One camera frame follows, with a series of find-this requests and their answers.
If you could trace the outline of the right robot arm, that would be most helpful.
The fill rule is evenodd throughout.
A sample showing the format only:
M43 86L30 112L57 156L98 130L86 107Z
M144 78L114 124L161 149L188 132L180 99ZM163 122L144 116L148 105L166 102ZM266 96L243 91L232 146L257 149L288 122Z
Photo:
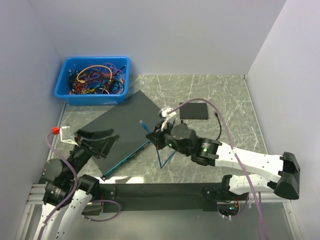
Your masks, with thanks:
M274 193L287 200L300 197L301 168L291 152L276 155L240 149L230 143L200 137L185 123L157 124L146 138L157 149L170 147L198 165L242 170L243 175L223 178L220 195L226 200L247 192Z

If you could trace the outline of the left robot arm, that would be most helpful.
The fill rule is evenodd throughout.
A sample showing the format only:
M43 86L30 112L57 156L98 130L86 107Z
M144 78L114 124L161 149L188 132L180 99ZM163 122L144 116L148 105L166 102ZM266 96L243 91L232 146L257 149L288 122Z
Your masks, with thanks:
M114 129L86 131L78 129L74 137L70 127L54 127L48 133L59 135L63 143L73 145L69 157L65 158L52 144L48 147L56 158L48 160L44 166L43 179L46 182L41 217L37 226L35 240L65 240L73 221L82 215L87 204L104 203L121 206L113 198L107 199L101 192L100 181L90 175L78 177L80 170L91 157L106 157L118 140Z

